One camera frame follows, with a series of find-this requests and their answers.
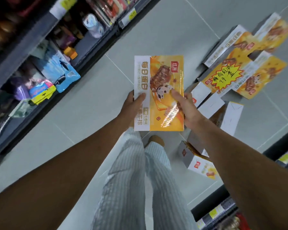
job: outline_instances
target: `person's left hand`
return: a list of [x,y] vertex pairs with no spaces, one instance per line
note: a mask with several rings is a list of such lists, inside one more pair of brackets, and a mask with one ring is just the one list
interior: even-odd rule
[[134,91],[129,92],[121,112],[119,113],[118,117],[124,123],[128,123],[128,127],[134,127],[134,118],[139,112],[139,109],[142,105],[146,97],[146,93],[142,93],[136,100],[133,99]]

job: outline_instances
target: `blue snack bag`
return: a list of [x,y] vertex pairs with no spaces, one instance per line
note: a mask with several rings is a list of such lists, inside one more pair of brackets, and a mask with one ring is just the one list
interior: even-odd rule
[[44,59],[33,56],[32,62],[60,93],[80,78],[52,41],[49,41]]

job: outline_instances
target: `person's right arm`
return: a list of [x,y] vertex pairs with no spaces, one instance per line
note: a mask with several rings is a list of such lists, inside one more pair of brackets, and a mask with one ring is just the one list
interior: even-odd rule
[[252,229],[288,229],[288,170],[230,136],[200,114],[190,94],[173,91],[185,125],[202,141]]

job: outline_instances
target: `foot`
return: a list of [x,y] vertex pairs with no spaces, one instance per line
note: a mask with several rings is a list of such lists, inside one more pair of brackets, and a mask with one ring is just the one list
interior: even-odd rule
[[162,147],[165,146],[165,143],[163,141],[163,139],[161,139],[159,136],[157,135],[152,135],[149,139],[148,139],[148,143],[147,145],[149,145],[150,142],[155,142],[155,143],[158,143],[160,144]]

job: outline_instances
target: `pant leg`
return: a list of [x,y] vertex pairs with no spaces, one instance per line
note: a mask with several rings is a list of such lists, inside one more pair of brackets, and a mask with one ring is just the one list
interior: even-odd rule
[[164,148],[155,142],[145,148],[146,174],[153,186],[154,229],[198,229],[171,171]]
[[145,154],[139,132],[129,128],[125,143],[111,167],[92,229],[146,229]]

